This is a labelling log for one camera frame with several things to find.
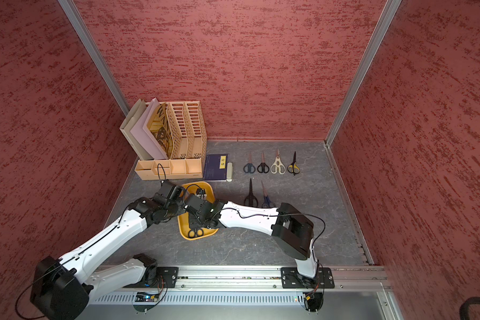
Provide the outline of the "yellow storage tray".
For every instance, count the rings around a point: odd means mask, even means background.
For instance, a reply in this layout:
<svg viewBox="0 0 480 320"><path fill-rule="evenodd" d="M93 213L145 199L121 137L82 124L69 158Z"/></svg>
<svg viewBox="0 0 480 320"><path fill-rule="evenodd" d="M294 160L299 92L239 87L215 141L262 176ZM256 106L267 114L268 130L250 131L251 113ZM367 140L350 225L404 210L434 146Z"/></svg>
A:
<svg viewBox="0 0 480 320"><path fill-rule="evenodd" d="M212 187L205 181L198 181L194 183L186 183L183 184L182 187L184 187L187 190L187 194L195 194L197 197L208 200L209 202L213 203L215 201L215 196L213 194L213 189ZM198 240L206 237L210 237L218 232L218 229L206 229L204 227L201 227L197 219L193 216L189 216L188 212L185 212L184 214L180 215L177 218L178 221L178 226L179 226L179 232L181 236L188 240L188 241L193 241L193 240ZM189 239L187 237L187 233L190 228L193 227L201 227L204 230L204 236L198 237L195 239Z"/></svg>

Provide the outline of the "all black scissors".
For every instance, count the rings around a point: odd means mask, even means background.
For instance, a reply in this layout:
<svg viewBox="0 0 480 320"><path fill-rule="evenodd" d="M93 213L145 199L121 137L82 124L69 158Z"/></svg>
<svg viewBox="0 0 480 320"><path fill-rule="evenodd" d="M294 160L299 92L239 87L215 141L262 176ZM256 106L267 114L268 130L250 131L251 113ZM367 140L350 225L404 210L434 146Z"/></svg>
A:
<svg viewBox="0 0 480 320"><path fill-rule="evenodd" d="M254 196L254 193L253 193L252 179L249 180L249 193L246 196L246 198L244 199L243 204L245 206L248 206L248 207L258 207L258 205L259 205L259 202L258 202L256 196Z"/></svg>

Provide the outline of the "dark blue handled scissors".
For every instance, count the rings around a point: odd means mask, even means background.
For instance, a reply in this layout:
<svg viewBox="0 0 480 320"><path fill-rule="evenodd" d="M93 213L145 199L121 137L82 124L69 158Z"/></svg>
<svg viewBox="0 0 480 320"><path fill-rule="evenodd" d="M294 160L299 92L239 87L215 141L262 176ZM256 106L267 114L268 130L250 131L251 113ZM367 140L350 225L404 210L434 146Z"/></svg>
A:
<svg viewBox="0 0 480 320"><path fill-rule="evenodd" d="M243 172L248 174L254 174L256 172L256 168L253 165L252 152L249 152L248 161L247 164L243 167Z"/></svg>

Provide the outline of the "black red handled scissors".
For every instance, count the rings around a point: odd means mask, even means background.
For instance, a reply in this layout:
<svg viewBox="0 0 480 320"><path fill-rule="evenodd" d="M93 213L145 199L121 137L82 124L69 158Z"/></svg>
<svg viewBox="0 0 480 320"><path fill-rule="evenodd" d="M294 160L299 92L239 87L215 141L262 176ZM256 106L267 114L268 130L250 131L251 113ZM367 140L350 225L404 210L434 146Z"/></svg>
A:
<svg viewBox="0 0 480 320"><path fill-rule="evenodd" d="M270 168L265 161L265 153L261 152L261 163L257 166L257 172L262 174L267 174L270 172Z"/></svg>

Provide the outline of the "cream handled kitchen scissors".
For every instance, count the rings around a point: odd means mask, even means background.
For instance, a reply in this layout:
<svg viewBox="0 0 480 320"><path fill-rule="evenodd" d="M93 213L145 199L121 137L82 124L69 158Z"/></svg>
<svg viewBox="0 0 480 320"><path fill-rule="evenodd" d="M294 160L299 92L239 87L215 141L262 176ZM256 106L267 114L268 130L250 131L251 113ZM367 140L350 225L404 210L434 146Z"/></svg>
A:
<svg viewBox="0 0 480 320"><path fill-rule="evenodd" d="M278 173L281 175L286 172L286 166L281 161L281 155L280 155L279 149L276 149L275 161L270 167L270 172L273 174Z"/></svg>

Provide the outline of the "yellow black handled scissors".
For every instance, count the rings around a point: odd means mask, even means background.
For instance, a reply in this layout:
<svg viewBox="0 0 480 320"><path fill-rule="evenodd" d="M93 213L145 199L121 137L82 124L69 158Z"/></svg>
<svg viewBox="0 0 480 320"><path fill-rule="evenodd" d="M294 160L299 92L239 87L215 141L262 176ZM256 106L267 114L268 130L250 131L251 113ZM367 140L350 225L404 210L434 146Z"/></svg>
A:
<svg viewBox="0 0 480 320"><path fill-rule="evenodd" d="M300 174L300 168L297 165L297 154L296 152L293 153L293 160L292 162L288 165L287 171L293 175L298 175Z"/></svg>

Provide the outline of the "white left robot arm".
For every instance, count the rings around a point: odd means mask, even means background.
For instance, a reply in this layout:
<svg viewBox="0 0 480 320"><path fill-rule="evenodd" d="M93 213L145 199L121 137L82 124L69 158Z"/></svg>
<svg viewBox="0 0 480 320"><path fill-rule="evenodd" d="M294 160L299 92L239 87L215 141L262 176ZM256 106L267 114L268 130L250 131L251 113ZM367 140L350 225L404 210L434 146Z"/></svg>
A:
<svg viewBox="0 0 480 320"><path fill-rule="evenodd" d="M146 197L134 201L120 218L83 245L58 259L46 257L39 262L30 302L48 319L76 319L91 302L128 285L167 289L157 261L143 253L116 267L98 268L137 234L184 212L181 201Z"/></svg>

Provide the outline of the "dark blue book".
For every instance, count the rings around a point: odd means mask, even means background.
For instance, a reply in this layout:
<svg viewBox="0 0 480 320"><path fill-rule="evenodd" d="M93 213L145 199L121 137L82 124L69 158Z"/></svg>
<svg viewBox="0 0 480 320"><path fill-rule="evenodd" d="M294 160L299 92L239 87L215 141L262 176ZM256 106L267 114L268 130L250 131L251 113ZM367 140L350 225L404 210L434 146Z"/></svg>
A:
<svg viewBox="0 0 480 320"><path fill-rule="evenodd" d="M203 179L205 181L227 180L228 154L207 154Z"/></svg>

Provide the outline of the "pale green stapler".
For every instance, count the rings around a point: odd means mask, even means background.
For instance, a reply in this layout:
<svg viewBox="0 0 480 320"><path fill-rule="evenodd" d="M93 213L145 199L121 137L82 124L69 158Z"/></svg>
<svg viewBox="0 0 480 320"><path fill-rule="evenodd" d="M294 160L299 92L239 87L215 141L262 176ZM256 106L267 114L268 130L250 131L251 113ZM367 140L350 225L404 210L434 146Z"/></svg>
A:
<svg viewBox="0 0 480 320"><path fill-rule="evenodd" d="M227 175L226 175L226 181L227 182L232 182L233 180L233 163L228 162L227 163Z"/></svg>

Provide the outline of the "lilac folder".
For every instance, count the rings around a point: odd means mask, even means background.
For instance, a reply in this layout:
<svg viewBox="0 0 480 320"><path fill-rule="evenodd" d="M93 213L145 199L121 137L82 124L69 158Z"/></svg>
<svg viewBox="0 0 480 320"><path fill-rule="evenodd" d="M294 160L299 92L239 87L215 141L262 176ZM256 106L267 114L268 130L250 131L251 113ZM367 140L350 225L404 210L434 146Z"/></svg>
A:
<svg viewBox="0 0 480 320"><path fill-rule="evenodd" d="M168 159L167 152L158 142L156 135L150 130L150 118L154 116L155 110L160 106L159 101L154 98L146 107L140 119L133 126L131 133L137 142L145 149L151 159Z"/></svg>

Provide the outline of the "yellow patterned book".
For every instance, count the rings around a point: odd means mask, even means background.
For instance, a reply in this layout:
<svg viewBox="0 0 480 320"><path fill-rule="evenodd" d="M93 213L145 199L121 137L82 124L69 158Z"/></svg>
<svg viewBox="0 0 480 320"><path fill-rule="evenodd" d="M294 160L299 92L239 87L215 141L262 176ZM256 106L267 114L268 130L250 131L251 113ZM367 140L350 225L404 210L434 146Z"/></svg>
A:
<svg viewBox="0 0 480 320"><path fill-rule="evenodd" d="M152 134L160 148L169 159L173 151L173 139L167 116L168 103L160 103L153 108L153 113L148 117L146 128Z"/></svg>

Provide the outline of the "beige desk organizer file rack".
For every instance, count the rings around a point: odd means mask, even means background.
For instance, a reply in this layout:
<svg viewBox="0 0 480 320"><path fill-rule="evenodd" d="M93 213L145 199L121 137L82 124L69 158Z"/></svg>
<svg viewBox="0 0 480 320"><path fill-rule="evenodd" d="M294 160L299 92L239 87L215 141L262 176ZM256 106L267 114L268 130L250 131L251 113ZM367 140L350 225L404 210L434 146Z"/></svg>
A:
<svg viewBox="0 0 480 320"><path fill-rule="evenodd" d="M169 159L138 160L135 172L144 181L201 179L207 149L207 132L200 101L168 103L167 116L173 139Z"/></svg>

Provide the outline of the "grey-green folder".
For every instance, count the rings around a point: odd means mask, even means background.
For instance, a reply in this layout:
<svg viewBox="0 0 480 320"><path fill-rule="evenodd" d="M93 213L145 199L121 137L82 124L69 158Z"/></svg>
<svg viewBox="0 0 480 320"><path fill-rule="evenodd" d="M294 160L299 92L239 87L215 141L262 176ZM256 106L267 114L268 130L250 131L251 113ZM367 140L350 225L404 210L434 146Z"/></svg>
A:
<svg viewBox="0 0 480 320"><path fill-rule="evenodd" d="M137 154L137 157L140 160L148 161L153 160L153 157L146 151L146 149L140 144L139 139L137 138L137 127L141 116L145 113L147 109L147 104L144 100L139 99L130 109L126 118L123 120L120 131L126 138L129 145L132 147L134 152Z"/></svg>

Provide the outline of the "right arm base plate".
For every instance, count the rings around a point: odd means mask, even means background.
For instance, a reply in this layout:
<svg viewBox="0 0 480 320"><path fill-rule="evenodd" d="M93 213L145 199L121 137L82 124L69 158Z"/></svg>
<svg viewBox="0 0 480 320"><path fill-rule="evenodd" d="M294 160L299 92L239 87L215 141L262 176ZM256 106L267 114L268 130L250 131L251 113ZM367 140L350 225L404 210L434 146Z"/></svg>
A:
<svg viewBox="0 0 480 320"><path fill-rule="evenodd" d="M296 267L281 268L281 282L284 289L334 289L335 282L330 268L318 267L314 278L305 277Z"/></svg>

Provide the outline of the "aluminium mounting rail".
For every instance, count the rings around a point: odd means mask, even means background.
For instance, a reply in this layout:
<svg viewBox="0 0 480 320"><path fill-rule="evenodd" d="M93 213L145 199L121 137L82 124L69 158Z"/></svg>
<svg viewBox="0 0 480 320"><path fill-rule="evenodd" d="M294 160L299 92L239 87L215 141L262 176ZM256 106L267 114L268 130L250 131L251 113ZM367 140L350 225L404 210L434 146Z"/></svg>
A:
<svg viewBox="0 0 480 320"><path fill-rule="evenodd" d="M280 266L181 266L161 303L120 289L80 319L402 319L384 267L332 266L325 278L331 286L317 291L321 309L311 311L306 290Z"/></svg>

